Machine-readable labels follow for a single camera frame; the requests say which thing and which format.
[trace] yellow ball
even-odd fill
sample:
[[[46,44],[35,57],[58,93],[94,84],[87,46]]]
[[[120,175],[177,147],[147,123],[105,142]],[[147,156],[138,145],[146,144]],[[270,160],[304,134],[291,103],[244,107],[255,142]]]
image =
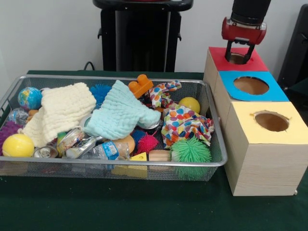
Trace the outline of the yellow ball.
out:
[[[24,134],[14,134],[4,141],[2,152],[4,156],[31,157],[34,152],[34,143]]]
[[[200,113],[200,104],[193,97],[186,97],[186,98],[181,99],[181,101],[179,102],[179,105],[188,107],[198,114]]]

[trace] light blue towel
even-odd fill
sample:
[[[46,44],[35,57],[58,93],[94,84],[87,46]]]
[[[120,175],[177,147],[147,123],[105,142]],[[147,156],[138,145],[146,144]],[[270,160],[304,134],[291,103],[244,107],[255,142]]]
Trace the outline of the light blue towel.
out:
[[[117,80],[102,106],[84,128],[85,132],[117,140],[128,136],[138,125],[150,127],[160,119],[160,112],[147,108],[121,81]]]

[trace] crushed plastic bottle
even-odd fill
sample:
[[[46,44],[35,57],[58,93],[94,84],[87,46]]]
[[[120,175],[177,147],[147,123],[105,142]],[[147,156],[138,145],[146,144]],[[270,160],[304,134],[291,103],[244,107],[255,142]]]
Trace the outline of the crushed plastic bottle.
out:
[[[128,143],[105,142],[81,155],[79,159],[88,160],[129,160]]]

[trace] blue square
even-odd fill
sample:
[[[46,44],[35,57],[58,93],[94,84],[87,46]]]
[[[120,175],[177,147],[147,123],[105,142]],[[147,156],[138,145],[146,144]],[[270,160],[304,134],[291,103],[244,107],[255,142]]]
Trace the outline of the blue square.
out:
[[[288,102],[289,99],[284,94],[274,77],[267,71],[220,71],[222,82],[229,95],[242,101],[273,101]],[[262,94],[250,94],[240,90],[234,81],[241,78],[250,78],[266,83],[269,87],[267,92]]]

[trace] wooden cube box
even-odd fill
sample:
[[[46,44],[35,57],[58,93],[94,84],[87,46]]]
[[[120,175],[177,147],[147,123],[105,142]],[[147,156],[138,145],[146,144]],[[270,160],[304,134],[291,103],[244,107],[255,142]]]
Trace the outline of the wooden cube box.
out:
[[[255,50],[246,64],[237,64],[247,51],[247,48],[232,48],[232,60],[228,62],[225,59],[226,48],[208,48],[203,81],[209,83],[212,93],[215,91],[219,71],[269,71]]]
[[[247,64],[228,62],[225,48],[210,47],[207,52],[204,81],[208,82],[225,129],[230,104],[234,101],[288,101],[256,51]],[[243,57],[246,48],[234,48],[235,57]]]
[[[231,102],[288,102],[288,98],[267,71],[220,71],[214,100],[222,128],[225,129]]]
[[[308,165],[308,128],[291,102],[232,102],[225,135],[234,196],[295,193]]]

